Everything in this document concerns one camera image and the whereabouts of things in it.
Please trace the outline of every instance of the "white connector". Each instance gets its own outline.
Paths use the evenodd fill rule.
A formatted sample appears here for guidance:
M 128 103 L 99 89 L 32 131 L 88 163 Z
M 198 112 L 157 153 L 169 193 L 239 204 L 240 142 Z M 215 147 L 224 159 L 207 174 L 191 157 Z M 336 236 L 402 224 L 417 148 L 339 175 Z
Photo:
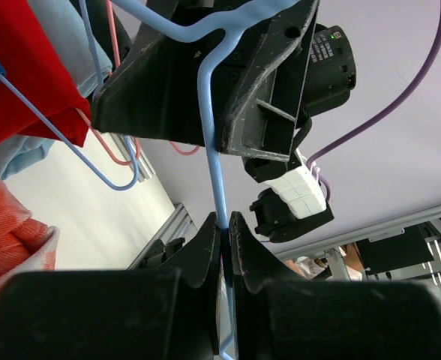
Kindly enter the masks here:
M 327 209 L 323 191 L 316 176 L 302 165 L 280 178 L 264 181 L 288 206 L 298 219 L 308 218 Z

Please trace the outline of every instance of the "screw hole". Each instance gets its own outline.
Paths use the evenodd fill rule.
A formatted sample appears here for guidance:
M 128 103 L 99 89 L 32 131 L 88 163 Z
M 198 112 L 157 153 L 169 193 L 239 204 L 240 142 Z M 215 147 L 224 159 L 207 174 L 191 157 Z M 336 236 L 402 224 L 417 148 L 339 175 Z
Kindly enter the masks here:
M 233 71 L 232 73 L 230 73 L 229 78 L 231 80 L 237 80 L 239 78 L 239 73 Z
M 283 31 L 283 34 L 286 35 L 286 38 L 295 39 L 301 36 L 301 30 L 295 26 L 290 26 Z

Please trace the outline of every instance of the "red cloth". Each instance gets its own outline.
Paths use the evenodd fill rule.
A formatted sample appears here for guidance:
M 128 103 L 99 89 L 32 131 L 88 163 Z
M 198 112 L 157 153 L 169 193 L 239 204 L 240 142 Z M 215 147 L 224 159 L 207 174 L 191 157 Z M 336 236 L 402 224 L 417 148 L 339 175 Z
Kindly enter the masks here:
M 26 0 L 0 0 L 0 63 L 13 83 L 72 143 L 82 146 L 89 102 L 77 91 Z M 22 134 L 57 139 L 56 135 L 0 84 L 0 142 Z
M 18 272 L 54 269 L 59 231 L 31 216 L 0 180 L 0 287 Z

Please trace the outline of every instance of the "white cable clip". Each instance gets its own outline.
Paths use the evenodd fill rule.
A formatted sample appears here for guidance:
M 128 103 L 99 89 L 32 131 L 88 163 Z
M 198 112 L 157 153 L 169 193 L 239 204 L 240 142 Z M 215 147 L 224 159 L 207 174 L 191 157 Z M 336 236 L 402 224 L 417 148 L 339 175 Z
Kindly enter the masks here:
M 315 161 L 312 162 L 312 164 L 310 165 L 310 173 L 313 175 L 314 173 L 312 172 L 312 170 L 314 169 L 314 167 L 317 166 L 317 163 Z
M 320 167 L 316 166 L 316 182 L 319 182 Z

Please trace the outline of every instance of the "orange cloth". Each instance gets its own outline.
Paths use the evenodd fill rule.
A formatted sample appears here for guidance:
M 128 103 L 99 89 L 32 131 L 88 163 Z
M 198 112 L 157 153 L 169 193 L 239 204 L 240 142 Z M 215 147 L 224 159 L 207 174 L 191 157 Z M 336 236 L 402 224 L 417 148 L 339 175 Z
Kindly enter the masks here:
M 21 271 L 54 269 L 58 231 L 31 216 L 0 180 L 0 287 L 21 264 Z

